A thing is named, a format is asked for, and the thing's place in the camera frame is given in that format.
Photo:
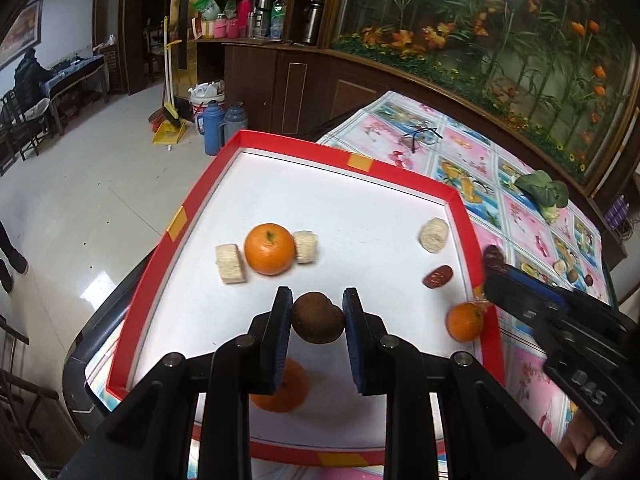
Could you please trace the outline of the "person's right hand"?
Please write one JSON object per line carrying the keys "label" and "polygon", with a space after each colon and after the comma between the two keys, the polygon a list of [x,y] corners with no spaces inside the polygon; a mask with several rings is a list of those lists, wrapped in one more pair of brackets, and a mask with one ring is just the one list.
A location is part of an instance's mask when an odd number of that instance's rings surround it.
{"label": "person's right hand", "polygon": [[597,434],[596,427],[582,411],[577,411],[573,416],[558,449],[574,469],[580,456],[591,466],[606,468],[616,455],[614,448]]}

